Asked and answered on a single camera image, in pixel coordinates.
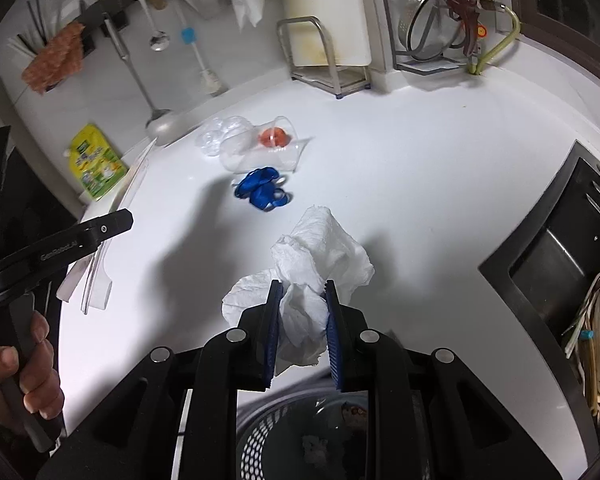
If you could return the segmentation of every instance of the orange cloth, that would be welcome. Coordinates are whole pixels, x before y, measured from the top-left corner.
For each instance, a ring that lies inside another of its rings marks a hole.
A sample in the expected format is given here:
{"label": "orange cloth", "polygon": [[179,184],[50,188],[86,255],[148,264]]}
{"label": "orange cloth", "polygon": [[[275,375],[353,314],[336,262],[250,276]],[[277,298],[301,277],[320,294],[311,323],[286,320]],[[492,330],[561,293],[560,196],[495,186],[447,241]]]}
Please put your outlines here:
{"label": "orange cloth", "polygon": [[71,22],[58,32],[22,72],[22,79],[39,94],[82,69],[84,25]]}

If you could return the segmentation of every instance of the white countertop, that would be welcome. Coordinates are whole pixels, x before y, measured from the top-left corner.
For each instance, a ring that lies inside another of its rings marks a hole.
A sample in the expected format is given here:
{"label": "white countertop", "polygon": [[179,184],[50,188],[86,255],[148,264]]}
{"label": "white countertop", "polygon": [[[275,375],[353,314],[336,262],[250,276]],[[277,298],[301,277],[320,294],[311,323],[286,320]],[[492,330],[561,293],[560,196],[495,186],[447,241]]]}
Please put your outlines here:
{"label": "white countertop", "polygon": [[[351,301],[369,326],[417,351],[451,348],[563,478],[579,477],[586,457],[570,409],[478,265],[532,208],[574,140],[600,156],[600,136],[586,121],[534,104],[502,71],[489,72],[342,101],[286,82],[229,108],[224,116],[253,123],[284,115],[311,138],[285,184],[293,200],[269,213],[233,197],[233,176],[193,136],[153,154],[129,208],[134,226],[107,255],[107,309],[80,312],[82,282],[62,310],[68,429],[151,348],[184,351],[226,330],[222,297],[269,267],[269,248],[315,204],[331,209],[376,268]],[[314,372],[290,368],[273,389]]]}

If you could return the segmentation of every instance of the human hand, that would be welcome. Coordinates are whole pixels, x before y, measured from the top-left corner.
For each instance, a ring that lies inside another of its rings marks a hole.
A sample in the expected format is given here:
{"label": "human hand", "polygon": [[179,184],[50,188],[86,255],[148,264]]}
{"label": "human hand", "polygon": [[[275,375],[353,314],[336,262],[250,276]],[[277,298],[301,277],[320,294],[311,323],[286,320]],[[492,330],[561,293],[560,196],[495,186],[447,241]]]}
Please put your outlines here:
{"label": "human hand", "polygon": [[[60,389],[60,377],[53,370],[54,349],[46,339],[49,325],[46,319],[34,311],[31,319],[31,335],[37,343],[27,365],[20,373],[20,389],[24,406],[30,413],[40,412],[47,420],[62,411],[64,394]],[[12,346],[0,346],[0,383],[18,371],[18,352]],[[0,390],[0,425],[15,433],[24,433],[19,420],[14,418]]]}

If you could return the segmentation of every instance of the blue fabric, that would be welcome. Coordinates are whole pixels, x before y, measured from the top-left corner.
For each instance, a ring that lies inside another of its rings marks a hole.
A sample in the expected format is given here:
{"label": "blue fabric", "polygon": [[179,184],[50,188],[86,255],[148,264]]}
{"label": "blue fabric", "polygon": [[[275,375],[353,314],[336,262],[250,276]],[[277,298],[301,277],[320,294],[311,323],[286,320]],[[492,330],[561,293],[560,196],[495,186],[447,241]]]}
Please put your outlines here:
{"label": "blue fabric", "polygon": [[289,202],[289,196],[273,183],[279,177],[275,168],[253,170],[238,184],[234,195],[238,198],[249,197],[249,202],[263,211],[281,207]]}
{"label": "blue fabric", "polygon": [[182,41],[187,45],[196,41],[196,31],[191,27],[183,28],[180,35],[182,36]]}

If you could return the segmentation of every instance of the black sink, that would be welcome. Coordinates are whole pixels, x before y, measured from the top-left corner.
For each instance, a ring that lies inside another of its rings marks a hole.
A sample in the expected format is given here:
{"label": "black sink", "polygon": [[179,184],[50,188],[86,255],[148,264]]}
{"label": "black sink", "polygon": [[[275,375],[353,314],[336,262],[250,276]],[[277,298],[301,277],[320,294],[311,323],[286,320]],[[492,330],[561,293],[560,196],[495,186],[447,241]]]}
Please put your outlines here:
{"label": "black sink", "polygon": [[570,325],[600,272],[600,163],[575,143],[554,180],[480,272],[525,327],[569,403],[587,462],[598,455],[600,431],[564,353]]}

